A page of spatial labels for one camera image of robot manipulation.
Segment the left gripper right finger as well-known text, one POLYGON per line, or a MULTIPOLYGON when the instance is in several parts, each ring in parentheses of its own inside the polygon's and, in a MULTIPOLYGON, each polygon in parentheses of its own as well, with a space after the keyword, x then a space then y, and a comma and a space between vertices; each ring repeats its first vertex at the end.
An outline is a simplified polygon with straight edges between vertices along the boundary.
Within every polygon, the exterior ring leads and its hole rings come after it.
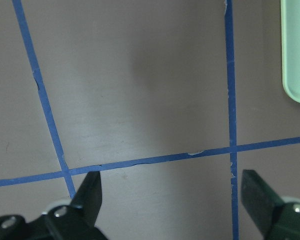
POLYGON ((285 202, 252 169, 242 171, 241 202, 262 235, 268 235, 279 219, 285 202))

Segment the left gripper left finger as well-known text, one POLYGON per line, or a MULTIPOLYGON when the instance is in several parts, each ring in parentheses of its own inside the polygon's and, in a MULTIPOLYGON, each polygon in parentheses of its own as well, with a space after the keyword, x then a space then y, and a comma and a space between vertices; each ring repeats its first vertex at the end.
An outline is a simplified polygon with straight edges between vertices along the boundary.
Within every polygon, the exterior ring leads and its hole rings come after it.
POLYGON ((90 227, 94 227, 102 205, 102 183, 99 171, 90 171, 85 176, 70 206, 79 210, 90 227))

